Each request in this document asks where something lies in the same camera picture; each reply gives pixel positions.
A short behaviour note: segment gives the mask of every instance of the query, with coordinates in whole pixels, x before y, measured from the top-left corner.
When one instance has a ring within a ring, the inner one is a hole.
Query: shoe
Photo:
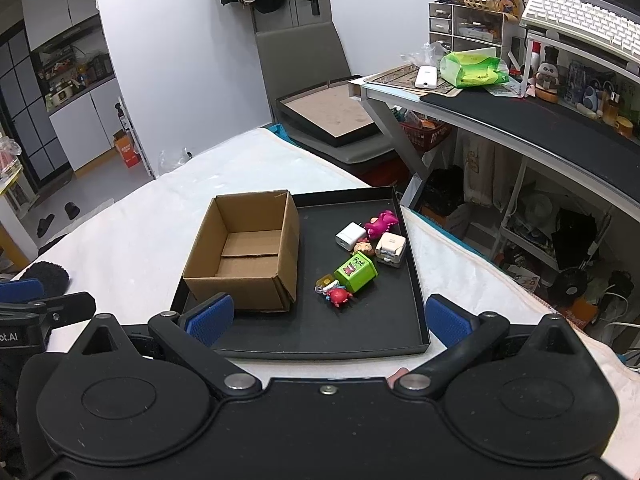
[[[69,217],[69,220],[73,220],[76,216],[80,214],[80,208],[73,202],[66,203],[65,211],[66,211],[66,215]]]
[[[56,216],[51,213],[46,218],[40,219],[40,222],[38,222],[38,232],[36,233],[38,238],[42,238],[47,233],[47,230],[49,230],[49,226],[55,217]]]

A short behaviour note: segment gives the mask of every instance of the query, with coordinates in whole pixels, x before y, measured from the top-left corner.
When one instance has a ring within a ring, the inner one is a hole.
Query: gray desk
[[[402,89],[354,80],[351,89],[414,174],[402,205],[414,206],[424,182],[451,149],[449,139],[420,158],[389,106],[397,105],[446,121],[498,142],[567,176],[640,221],[640,146],[573,110],[534,98],[494,97],[484,89],[426,102]]]

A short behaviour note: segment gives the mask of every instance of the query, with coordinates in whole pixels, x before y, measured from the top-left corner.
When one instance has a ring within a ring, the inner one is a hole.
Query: cup
[[[634,136],[634,124],[626,117],[619,115],[616,117],[616,131],[627,139],[631,139]]]

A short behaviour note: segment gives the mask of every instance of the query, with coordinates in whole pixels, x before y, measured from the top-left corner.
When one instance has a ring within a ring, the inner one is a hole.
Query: blue gripper pad
[[[477,316],[439,294],[432,294],[424,304],[427,327],[451,348],[480,326]]]
[[[44,298],[40,280],[15,280],[0,283],[0,303],[29,303]]]
[[[203,345],[212,346],[234,320],[234,300],[217,294],[180,316],[179,325]]]

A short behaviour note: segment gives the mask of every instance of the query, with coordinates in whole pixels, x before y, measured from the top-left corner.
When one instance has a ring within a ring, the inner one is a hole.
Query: white keyboard
[[[522,21],[640,63],[640,25],[610,10],[580,0],[529,0]]]

